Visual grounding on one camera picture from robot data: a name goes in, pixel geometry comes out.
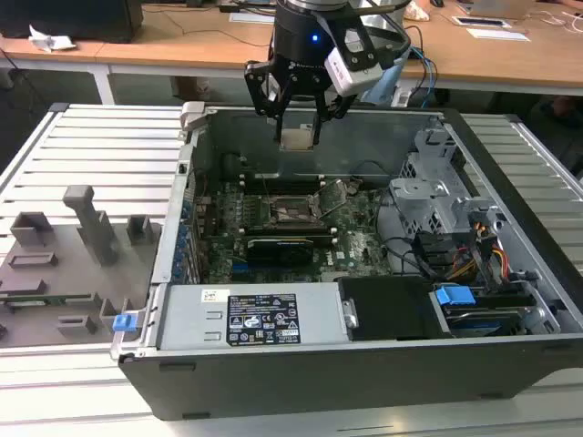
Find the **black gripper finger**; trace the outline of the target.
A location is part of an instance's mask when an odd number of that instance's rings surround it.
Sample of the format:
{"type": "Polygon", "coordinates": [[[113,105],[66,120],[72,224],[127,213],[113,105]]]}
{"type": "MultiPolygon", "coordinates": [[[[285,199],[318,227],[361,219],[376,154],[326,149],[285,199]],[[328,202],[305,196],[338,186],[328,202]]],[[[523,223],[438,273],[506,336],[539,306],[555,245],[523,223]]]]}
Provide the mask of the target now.
{"type": "Polygon", "coordinates": [[[249,61],[244,68],[245,83],[256,113],[276,123],[275,139],[281,139],[283,115],[291,101],[289,66],[286,58],[272,58],[267,62],[249,61]]]}
{"type": "Polygon", "coordinates": [[[316,113],[312,121],[312,146],[320,142],[321,129],[324,122],[341,119],[345,116],[354,101],[354,96],[338,95],[330,104],[325,102],[324,93],[315,97],[316,113]]]}

